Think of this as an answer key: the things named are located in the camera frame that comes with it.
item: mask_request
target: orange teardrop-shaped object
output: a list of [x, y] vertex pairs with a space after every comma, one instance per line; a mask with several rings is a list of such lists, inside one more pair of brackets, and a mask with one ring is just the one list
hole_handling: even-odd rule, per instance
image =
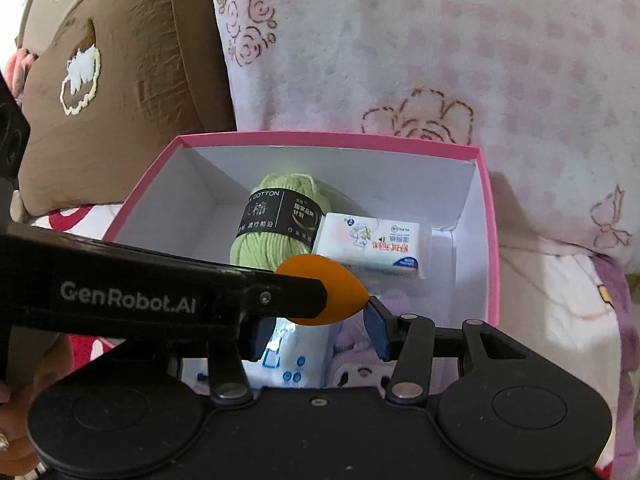
[[299, 254], [283, 262], [276, 274], [320, 280], [326, 289], [326, 308], [315, 318], [293, 318], [299, 325], [319, 326], [337, 323], [361, 311], [369, 293], [360, 280], [340, 264], [317, 254]]

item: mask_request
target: yarn label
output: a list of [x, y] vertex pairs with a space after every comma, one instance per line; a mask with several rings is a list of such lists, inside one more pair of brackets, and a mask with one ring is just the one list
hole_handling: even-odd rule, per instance
[[249, 197], [238, 234], [278, 233], [313, 247], [320, 219], [320, 206], [290, 189], [261, 189]]

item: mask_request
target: yarn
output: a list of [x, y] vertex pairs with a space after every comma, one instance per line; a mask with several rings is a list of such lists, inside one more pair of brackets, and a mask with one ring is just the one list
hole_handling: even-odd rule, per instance
[[[327, 214], [331, 205], [320, 194], [313, 177], [293, 173], [288, 175], [270, 174], [257, 186], [252, 194], [261, 189], [290, 189], [314, 202]], [[297, 254], [308, 254], [307, 245], [279, 233], [246, 233], [240, 235], [231, 246], [230, 262], [240, 267], [276, 270], [282, 262]]]

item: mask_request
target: human hand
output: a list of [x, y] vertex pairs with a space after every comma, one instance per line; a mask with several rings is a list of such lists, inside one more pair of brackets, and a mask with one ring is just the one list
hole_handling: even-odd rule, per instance
[[27, 414], [31, 403], [42, 391], [69, 375], [73, 369], [73, 352], [68, 336], [60, 335], [44, 354], [33, 375], [33, 383], [12, 392], [0, 383], [0, 474], [25, 475], [39, 459], [27, 436]]

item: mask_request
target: storage box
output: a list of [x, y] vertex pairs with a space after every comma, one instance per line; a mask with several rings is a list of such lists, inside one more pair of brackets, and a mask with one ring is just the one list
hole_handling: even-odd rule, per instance
[[[371, 294], [400, 289], [410, 313], [439, 326], [460, 327], [470, 318], [497, 324], [492, 195], [482, 152], [471, 146], [320, 132], [177, 137], [123, 204], [105, 240], [228, 263], [247, 198], [270, 173], [310, 174], [332, 211], [418, 222], [431, 232], [424, 278], [360, 276]], [[454, 375], [449, 367], [441, 380]]]

